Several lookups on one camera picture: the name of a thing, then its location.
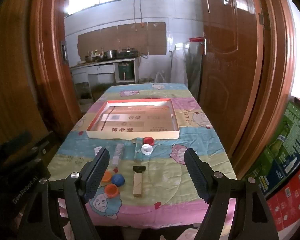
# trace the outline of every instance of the pink stripe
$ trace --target pink stripe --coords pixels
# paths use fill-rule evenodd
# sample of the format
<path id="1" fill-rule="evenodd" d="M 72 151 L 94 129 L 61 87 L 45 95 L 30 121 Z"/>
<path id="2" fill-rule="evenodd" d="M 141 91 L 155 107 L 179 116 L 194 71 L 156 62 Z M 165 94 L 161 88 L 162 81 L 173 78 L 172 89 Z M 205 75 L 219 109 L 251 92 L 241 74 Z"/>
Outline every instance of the pink stripe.
<path id="1" fill-rule="evenodd" d="M 231 224 L 234 215 L 236 199 L 230 199 L 226 224 Z M 100 226 L 131 226 L 135 228 L 162 228 L 176 225 L 191 225 L 201 223 L 208 208 L 203 200 L 187 203 L 163 205 L 155 209 L 151 206 L 122 205 L 117 219 L 102 217 L 86 205 L 94 225 Z"/>
<path id="2" fill-rule="evenodd" d="M 194 98 L 171 98 L 174 109 L 192 111 L 194 109 L 200 110 L 201 107 L 198 105 Z"/>
<path id="3" fill-rule="evenodd" d="M 105 101 L 96 101 L 87 111 L 87 113 L 97 113 L 100 108 L 103 106 Z"/>

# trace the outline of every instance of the cardboard sheet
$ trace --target cardboard sheet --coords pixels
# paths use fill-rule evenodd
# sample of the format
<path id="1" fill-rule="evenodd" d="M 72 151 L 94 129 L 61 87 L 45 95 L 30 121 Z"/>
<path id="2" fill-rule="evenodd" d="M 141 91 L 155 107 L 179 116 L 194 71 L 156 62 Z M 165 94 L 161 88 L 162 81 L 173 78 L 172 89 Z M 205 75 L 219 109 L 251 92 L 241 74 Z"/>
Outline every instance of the cardboard sheet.
<path id="1" fill-rule="evenodd" d="M 111 106 L 95 125 L 95 131 L 174 131 L 167 106 Z"/>
<path id="2" fill-rule="evenodd" d="M 81 60 L 88 51 L 107 51 L 135 48 L 148 55 L 166 55 L 167 28 L 165 22 L 124 24 L 83 33 L 78 36 L 78 54 Z"/>

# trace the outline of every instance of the white tiled wall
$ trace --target white tiled wall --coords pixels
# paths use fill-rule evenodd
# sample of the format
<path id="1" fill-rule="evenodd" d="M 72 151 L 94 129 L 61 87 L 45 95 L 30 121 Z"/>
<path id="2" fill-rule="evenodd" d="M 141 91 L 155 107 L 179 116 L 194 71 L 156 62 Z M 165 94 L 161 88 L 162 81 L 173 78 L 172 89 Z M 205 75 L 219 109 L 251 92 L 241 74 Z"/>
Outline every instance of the white tiled wall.
<path id="1" fill-rule="evenodd" d="M 80 61 L 78 35 L 115 25 L 141 22 L 165 22 L 167 26 L 167 54 L 141 59 L 139 77 L 155 78 L 162 72 L 170 80 L 170 53 L 176 43 L 203 35 L 201 0 L 123 0 L 95 6 L 65 19 L 66 42 L 70 66 Z"/>

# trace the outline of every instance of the white bottle cap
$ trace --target white bottle cap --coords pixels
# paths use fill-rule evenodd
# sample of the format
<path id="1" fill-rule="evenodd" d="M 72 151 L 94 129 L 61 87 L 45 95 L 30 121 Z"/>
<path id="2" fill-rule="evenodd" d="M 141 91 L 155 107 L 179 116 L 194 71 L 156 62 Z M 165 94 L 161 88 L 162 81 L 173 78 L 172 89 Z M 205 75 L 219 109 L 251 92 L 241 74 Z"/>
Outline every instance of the white bottle cap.
<path id="1" fill-rule="evenodd" d="M 144 154 L 144 155 L 150 155 L 152 152 L 153 152 L 153 148 L 150 144 L 144 144 L 142 147 L 141 147 L 141 152 Z"/>

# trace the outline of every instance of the red packaging box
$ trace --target red packaging box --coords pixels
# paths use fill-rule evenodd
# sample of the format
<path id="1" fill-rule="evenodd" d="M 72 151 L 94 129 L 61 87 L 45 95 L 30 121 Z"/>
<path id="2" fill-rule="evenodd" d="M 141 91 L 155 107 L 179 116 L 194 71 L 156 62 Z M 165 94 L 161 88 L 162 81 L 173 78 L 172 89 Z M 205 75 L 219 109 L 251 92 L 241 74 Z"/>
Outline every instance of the red packaging box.
<path id="1" fill-rule="evenodd" d="M 300 219 L 300 170 L 268 201 L 278 231 Z"/>
<path id="2" fill-rule="evenodd" d="M 267 201 L 267 203 L 270 212 L 272 214 L 272 217 L 274 219 L 274 223 L 277 228 L 277 231 L 279 232 L 283 229 L 283 221 L 282 221 L 282 215 L 281 215 L 281 210 L 279 208 L 279 202 L 277 196 L 274 195 L 272 198 L 270 198 Z"/>

